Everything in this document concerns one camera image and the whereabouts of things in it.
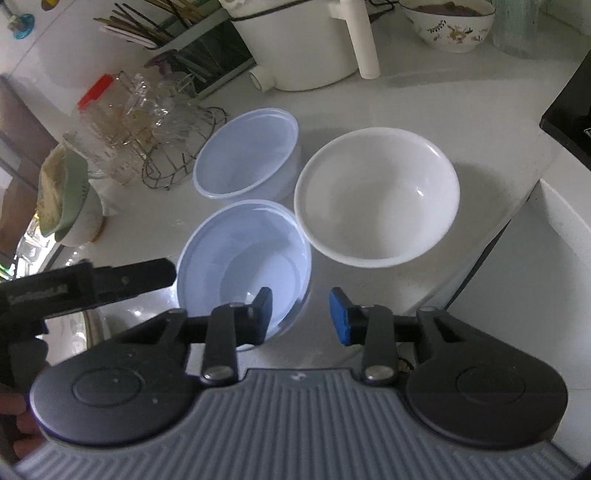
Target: blue plastic bowl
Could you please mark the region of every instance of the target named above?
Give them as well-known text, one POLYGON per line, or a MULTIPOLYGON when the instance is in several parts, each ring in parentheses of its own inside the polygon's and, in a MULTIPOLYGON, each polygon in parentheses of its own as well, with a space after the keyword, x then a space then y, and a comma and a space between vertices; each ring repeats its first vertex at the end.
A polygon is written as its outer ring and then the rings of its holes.
POLYGON ((261 108, 236 117, 205 143, 193 169, 197 191, 208 198, 283 200, 300 174, 300 129, 292 114, 261 108))
POLYGON ((299 312, 311 265, 310 244, 292 212, 274 202, 244 200, 205 220, 185 245, 177 266, 178 304, 189 316, 209 315, 225 303, 250 303, 269 287, 269 339, 299 312))

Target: clear glass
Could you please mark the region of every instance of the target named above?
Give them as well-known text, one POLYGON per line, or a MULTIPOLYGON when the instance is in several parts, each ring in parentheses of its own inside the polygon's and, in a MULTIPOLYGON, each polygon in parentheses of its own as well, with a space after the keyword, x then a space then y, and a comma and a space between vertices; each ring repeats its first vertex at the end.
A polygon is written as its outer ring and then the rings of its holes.
POLYGON ((493 0, 492 42, 502 52, 529 59, 535 54, 538 12, 544 0, 493 0))

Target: bowl rim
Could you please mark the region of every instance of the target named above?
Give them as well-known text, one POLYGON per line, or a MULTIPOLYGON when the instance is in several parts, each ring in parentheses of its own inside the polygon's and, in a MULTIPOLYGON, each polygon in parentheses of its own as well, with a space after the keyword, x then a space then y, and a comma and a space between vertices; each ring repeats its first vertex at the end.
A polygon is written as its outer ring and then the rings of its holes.
POLYGON ((254 110, 250 110, 248 112, 243 113, 242 115, 238 115, 236 118, 230 120, 226 125, 224 125, 223 127, 221 127, 217 132, 215 132, 210 138, 209 140, 207 140, 207 142, 205 142, 205 144, 203 145, 202 149, 199 151, 199 153, 197 154, 197 158, 195 159, 195 166, 193 167, 193 184, 195 185, 195 188, 197 189, 197 191, 203 195, 204 197, 210 198, 210 199, 215 199, 215 200, 228 200, 240 195, 243 195, 245 193, 248 193, 254 189, 256 189, 258 186, 262 185, 264 182, 266 182, 267 180, 269 180, 273 175, 275 175, 275 173, 277 173, 279 171, 279 169, 285 164, 285 162, 287 162, 287 160, 289 160, 289 158, 291 157, 294 149, 297 146, 297 143, 299 141, 300 138, 300 125, 298 124, 297 119, 291 114, 289 113, 287 110, 283 110, 281 108, 257 108, 254 110), (234 192, 227 192, 227 193, 213 193, 210 192, 208 190, 206 190, 205 188, 203 188, 203 186, 199 183, 198 179, 197 179, 197 168, 199 166, 199 160, 204 156, 203 152, 205 151, 207 144, 210 143, 214 138, 216 138, 216 136, 220 135, 221 132, 223 132, 223 130, 228 126, 231 125, 232 123, 237 123, 239 120, 243 119, 246 116, 259 116, 259 115, 266 115, 269 113, 280 113, 281 116, 287 120, 289 123, 292 124, 292 126, 295 128, 295 140, 293 142, 293 145, 291 145, 291 149, 290 152, 281 159, 281 161, 278 162, 276 168, 273 168, 273 170, 271 170, 270 173, 268 173, 266 176, 264 176, 263 178, 257 180, 255 183, 251 183, 248 187, 244 187, 241 190, 235 190, 234 192))
MULTIPOLYGON (((425 2, 426 2, 425 5, 443 5, 443 4, 431 4, 431 3, 428 3, 429 0, 425 0, 425 2)), ((453 18, 467 18, 467 19, 470 19, 470 18, 486 18, 486 17, 492 17, 492 16, 494 16, 496 14, 496 6, 493 5, 493 4, 490 4, 489 2, 486 2, 486 0, 482 0, 482 2, 487 3, 488 5, 490 5, 492 7, 492 12, 491 13, 489 13, 489 14, 482 14, 482 15, 470 15, 470 16, 468 16, 468 15, 450 15, 450 14, 432 14, 432 13, 429 13, 429 12, 420 12, 418 10, 415 10, 416 7, 415 8, 412 8, 412 7, 409 7, 408 5, 405 5, 405 0, 400 0, 398 2, 398 4, 404 10, 409 10, 411 12, 415 12, 415 13, 418 13, 418 14, 421 14, 421 15, 429 15, 431 17, 453 17, 453 18)))
POLYGON ((295 320, 297 318, 297 314, 294 315, 293 317, 291 317, 291 313, 293 312, 294 307, 298 304, 298 302, 303 302, 306 299, 307 293, 310 289, 310 280, 311 280, 311 275, 312 275, 312 248, 310 246, 310 242, 309 242, 308 238, 306 237, 304 231, 302 230, 300 223, 298 222, 294 212, 287 209, 283 205, 281 205, 277 202, 273 202, 271 200, 241 200, 239 202, 231 203, 230 205, 226 205, 225 207, 219 209, 217 212, 212 213, 194 230, 194 232, 189 236, 187 242, 184 244, 183 250, 181 251, 181 254, 179 255, 178 261, 176 263, 177 279, 174 282, 173 288, 174 288, 174 292, 177 297, 178 305, 181 308, 186 308, 181 305, 181 293, 180 293, 181 287, 179 285, 183 283, 181 281, 181 264, 182 264, 183 260, 185 259, 185 257, 187 256, 187 250, 189 249, 189 246, 193 243, 195 237, 200 235, 203 230, 210 227, 212 222, 214 222, 217 217, 225 214, 229 210, 236 209, 236 208, 244 206, 244 205, 251 205, 253 207, 255 207, 257 205, 258 206, 265 206, 267 208, 271 208, 271 209, 275 210, 276 212, 280 213, 281 216, 283 217, 283 219, 286 222, 289 222, 294 227, 294 230, 299 234, 300 239, 302 240, 303 249, 304 249, 304 252, 305 252, 306 258, 307 258, 306 270, 305 270, 305 272, 303 272, 303 275, 302 275, 302 288, 298 292, 298 297, 294 300, 294 303, 291 305, 287 314, 281 319, 281 321, 277 325, 277 329, 272 333, 272 335, 270 337, 266 338, 265 341, 268 341, 271 338, 273 338, 274 336, 284 333, 295 322, 295 320), (285 320, 289 320, 290 323, 288 325, 281 327, 281 324, 285 320))
POLYGON ((318 150, 318 152, 316 152, 312 156, 312 158, 309 160, 309 162, 306 164, 306 166, 302 170, 300 177, 298 178, 297 184, 295 186, 295 193, 294 193, 295 217, 297 218, 297 222, 300 225, 300 228, 304 231, 304 233, 306 234, 306 237, 308 238, 310 243, 312 245, 314 245, 315 249, 317 249, 319 252, 321 252, 325 256, 327 256, 327 257, 331 258, 332 260, 335 260, 339 263, 342 263, 344 265, 350 265, 351 267, 360 267, 360 268, 393 267, 395 265, 400 265, 400 264, 403 264, 406 262, 410 262, 411 260, 414 260, 415 258, 418 258, 418 257, 424 255, 429 250, 431 250, 435 245, 437 245, 443 239, 443 237, 448 233, 449 229, 452 227, 453 222, 456 220, 459 206, 460 206, 460 181, 457 178, 456 169, 453 167, 452 162, 449 160, 449 158, 447 158, 445 153, 443 153, 437 145, 433 144, 432 142, 430 142, 426 138, 422 137, 421 135, 418 135, 414 132, 410 132, 408 130, 404 130, 401 128, 392 128, 392 127, 362 128, 360 130, 354 130, 354 131, 349 132, 345 135, 341 135, 340 137, 337 137, 334 140, 327 143, 324 147, 322 147, 320 150, 318 150), (446 166, 446 168, 452 174, 451 178, 454 180, 454 182, 453 182, 454 185, 452 188, 453 188, 453 193, 455 194, 456 198, 455 198, 455 202, 453 205, 453 214, 450 215, 447 225, 445 226, 444 229, 442 229, 441 236, 437 240, 435 240, 434 242, 431 242, 430 244, 428 244, 427 248, 421 249, 421 251, 417 251, 416 253, 413 253, 412 255, 398 255, 396 257, 371 258, 371 259, 343 255, 343 254, 337 252, 336 250, 332 249, 331 247, 326 246, 324 243, 322 243, 320 240, 318 240, 318 238, 316 238, 312 234, 311 230, 308 228, 308 226, 306 225, 306 223, 304 221, 303 200, 306 195, 305 195, 305 192, 303 191, 303 189, 304 189, 304 184, 308 183, 309 177, 313 174, 313 173, 311 173, 311 171, 314 168, 314 164, 316 164, 319 161, 319 158, 322 157, 322 155, 324 154, 324 152, 326 150, 332 148, 335 144, 340 143, 345 138, 357 137, 360 135, 365 135, 365 134, 373 133, 373 132, 389 133, 389 134, 394 134, 394 135, 404 134, 405 136, 409 135, 411 137, 414 137, 414 138, 420 140, 426 146, 431 148, 438 155, 439 158, 441 158, 441 160, 443 161, 443 164, 446 166))

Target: floral bowl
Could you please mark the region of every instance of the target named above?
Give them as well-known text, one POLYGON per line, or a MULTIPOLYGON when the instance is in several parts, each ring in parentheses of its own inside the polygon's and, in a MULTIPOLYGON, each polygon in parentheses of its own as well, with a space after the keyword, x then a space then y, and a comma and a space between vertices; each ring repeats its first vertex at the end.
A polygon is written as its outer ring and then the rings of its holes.
POLYGON ((423 5, 445 5, 449 0, 400 0, 400 5, 414 31, 437 50, 466 53, 474 50, 489 34, 495 19, 495 7, 486 0, 454 0, 456 6, 468 7, 478 15, 459 16, 418 11, 423 5))

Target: bowl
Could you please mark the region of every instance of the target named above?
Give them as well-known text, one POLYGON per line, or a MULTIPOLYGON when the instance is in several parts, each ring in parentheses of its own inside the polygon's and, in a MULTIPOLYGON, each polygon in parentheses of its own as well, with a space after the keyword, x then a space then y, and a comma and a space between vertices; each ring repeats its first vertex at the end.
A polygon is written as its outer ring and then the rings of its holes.
POLYGON ((283 200, 300 171, 297 120, 284 110, 262 108, 212 135, 197 156, 193 182, 201 195, 228 203, 283 200))
POLYGON ((214 213, 192 234, 177 265, 177 297, 189 316, 273 292, 267 339, 295 320, 306 299, 310 244, 296 217, 278 203, 244 200, 214 213))
POLYGON ((89 185, 88 195, 74 224, 55 233, 55 240, 67 247, 79 247, 95 241, 105 225, 103 207, 96 190, 89 185))
POLYGON ((462 17, 419 12, 422 5, 445 5, 449 0, 400 0, 402 11, 412 23, 416 34, 437 50, 466 53, 480 45, 490 33, 495 7, 486 0, 454 0, 455 5, 468 7, 480 15, 462 17))
POLYGON ((337 262, 392 267, 423 255, 456 217, 460 185, 429 140, 366 128, 322 147, 295 187, 295 215, 316 249, 337 262))
POLYGON ((51 151, 48 160, 54 155, 61 156, 61 162, 63 163, 61 214, 57 222, 48 221, 48 219, 44 218, 43 210, 40 208, 40 202, 43 198, 43 186, 40 175, 37 210, 39 213, 39 230, 43 236, 49 236, 54 232, 67 229, 74 224, 74 221, 82 210, 89 189, 88 164, 84 158, 64 148, 62 145, 58 145, 51 151))

